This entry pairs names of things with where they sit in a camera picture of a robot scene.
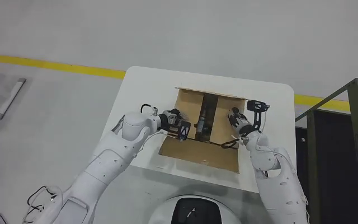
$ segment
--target white cable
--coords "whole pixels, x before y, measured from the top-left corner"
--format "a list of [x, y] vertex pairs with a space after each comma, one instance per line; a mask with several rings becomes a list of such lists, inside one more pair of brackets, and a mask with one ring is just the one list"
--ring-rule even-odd
[[267, 113], [267, 111], [265, 111], [265, 119], [263, 120], [263, 126], [262, 126], [261, 132], [263, 132], [263, 130], [264, 130], [264, 128], [265, 128], [265, 124], [266, 124], [266, 113]]
[[171, 138], [176, 138], [176, 137], [174, 137], [174, 136], [170, 136], [170, 135], [168, 135], [168, 134], [164, 134], [163, 132], [155, 133], [154, 135], [149, 136], [149, 137], [144, 141], [144, 143], [143, 143], [143, 145], [142, 145], [142, 148], [139, 150], [139, 152], [141, 152], [141, 151], [144, 149], [144, 145], [146, 144], [146, 142], [147, 142], [150, 138], [152, 138], [153, 136], [156, 136], [156, 135], [158, 135], [158, 134], [163, 134], [163, 135], [168, 136], [168, 137], [171, 137]]

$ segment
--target black cable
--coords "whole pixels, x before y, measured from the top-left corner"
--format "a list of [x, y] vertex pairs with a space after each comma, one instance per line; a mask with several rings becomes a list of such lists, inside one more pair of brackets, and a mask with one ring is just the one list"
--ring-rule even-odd
[[[31, 199], [35, 194], [37, 194], [42, 188], [46, 188], [46, 186], [42, 186], [42, 187], [39, 188], [37, 191], [35, 191], [34, 194], [32, 194], [32, 195], [29, 196], [29, 198], [27, 199], [27, 205], [28, 205], [28, 206], [30, 206], [30, 199]], [[56, 194], [50, 192], [49, 189], [46, 188], [46, 191], [51, 195], [51, 198], [55, 198], [55, 197], [56, 197]], [[41, 204], [41, 205], [38, 205], [38, 206], [36, 206], [36, 207], [31, 206], [31, 208], [32, 208], [31, 212], [32, 212], [33, 210], [35, 210], [35, 209], [39, 211], [39, 208], [38, 208], [38, 207], [40, 207], [40, 206], [43, 207], [42, 204]]]
[[[30, 195], [29, 198], [27, 199], [27, 205], [30, 206], [30, 199], [35, 195], [37, 194], [42, 188], [46, 188], [46, 186], [42, 186], [41, 188], [39, 188], [37, 191], [34, 192], [34, 194]], [[31, 206], [31, 208], [33, 209], [36, 209], [39, 211], [39, 209], [37, 208], [38, 206], [34, 207], [34, 206]]]
[[[187, 139], [194, 140], [194, 141], [198, 141], [198, 142], [202, 142], [202, 141], [196, 140], [196, 139], [194, 139], [194, 138], [187, 138]], [[238, 148], [233, 147], [233, 146], [236, 144], [236, 141], [238, 141], [238, 139], [235, 139], [235, 143], [234, 143], [233, 145], [231, 145], [231, 146], [225, 146], [225, 147], [226, 147], [225, 149], [231, 148], [231, 149], [233, 149], [233, 150], [238, 150]], [[223, 144], [218, 144], [218, 143], [211, 142], [211, 141], [204, 142], [204, 143], [214, 144], [214, 145], [216, 145], [216, 146], [221, 146], [222, 148], [224, 148], [224, 147], [223, 147]]]
[[148, 106], [148, 107], [152, 107], [151, 105], [149, 105], [149, 104], [143, 104], [141, 107], [140, 107], [140, 112], [141, 113], [143, 113], [143, 107], [145, 107], [145, 106]]

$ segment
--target black metal frame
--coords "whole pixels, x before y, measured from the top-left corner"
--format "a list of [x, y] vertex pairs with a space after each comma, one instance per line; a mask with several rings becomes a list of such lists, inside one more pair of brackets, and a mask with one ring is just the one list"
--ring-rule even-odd
[[295, 118], [295, 121], [307, 116], [307, 134], [308, 134], [308, 181], [309, 181], [309, 194], [310, 194], [310, 220], [311, 223], [321, 223], [320, 218], [320, 200], [319, 200], [319, 185], [318, 185], [318, 171], [317, 171], [317, 149], [316, 149], [316, 133], [314, 112], [329, 102], [344, 91], [348, 92], [348, 100], [351, 111], [352, 127], [355, 141], [355, 153], [358, 161], [358, 78], [355, 78], [351, 82], [347, 83], [339, 90], [323, 99], [318, 104]]
[[349, 107], [351, 110], [351, 117], [352, 117], [352, 126], [353, 126], [353, 133], [354, 133], [354, 141], [355, 141], [355, 151], [356, 151], [356, 158], [358, 160], [358, 78], [355, 78], [354, 80], [350, 81], [346, 85], [344, 85], [342, 88], [337, 90], [336, 92], [330, 94], [328, 97], [323, 99], [318, 104], [312, 106], [309, 110], [295, 118], [295, 122], [299, 121], [300, 119], [307, 116], [307, 128], [309, 128], [309, 124], [314, 125], [314, 122], [309, 122], [308, 119], [312, 118], [312, 112], [314, 110], [317, 110], [321, 106], [323, 106], [325, 103], [329, 102], [339, 94], [343, 93], [344, 91], [348, 92], [348, 100], [349, 100]]

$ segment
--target tabletop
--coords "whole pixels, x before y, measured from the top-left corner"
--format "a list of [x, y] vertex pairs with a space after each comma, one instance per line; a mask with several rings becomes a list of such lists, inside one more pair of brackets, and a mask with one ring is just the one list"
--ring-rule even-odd
[[[263, 115], [263, 119], [266, 119], [265, 134], [269, 138], [270, 146], [284, 147], [296, 166], [294, 92], [290, 86], [280, 83], [131, 67], [119, 89], [102, 136], [112, 129], [125, 113], [139, 111], [142, 104], [157, 107], [159, 113], [173, 109], [178, 94], [175, 87], [243, 97], [271, 105], [266, 117]], [[246, 109], [244, 113], [248, 120], [253, 121], [253, 112]], [[131, 166], [258, 193], [249, 151], [245, 146], [240, 146], [239, 149], [240, 174], [237, 174], [161, 156], [158, 152], [164, 139], [163, 135], [149, 139]]]

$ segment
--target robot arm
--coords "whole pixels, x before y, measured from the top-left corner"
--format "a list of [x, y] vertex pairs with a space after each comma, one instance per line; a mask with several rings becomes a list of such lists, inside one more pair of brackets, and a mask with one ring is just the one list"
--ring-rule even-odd
[[149, 135], [161, 129], [177, 135], [181, 141], [189, 133], [190, 123], [177, 110], [157, 115], [128, 113], [99, 142], [88, 166], [59, 197], [53, 197], [33, 221], [24, 223], [92, 223], [95, 209], [107, 186], [136, 158]]
[[[284, 148], [270, 148], [266, 135], [259, 131], [261, 112], [269, 108], [263, 102], [249, 101], [248, 110], [255, 112], [252, 125], [237, 108], [228, 115], [229, 121], [250, 151], [252, 166], [261, 200], [274, 223], [306, 224], [307, 199], [296, 170]], [[280, 170], [268, 177], [267, 171]]]

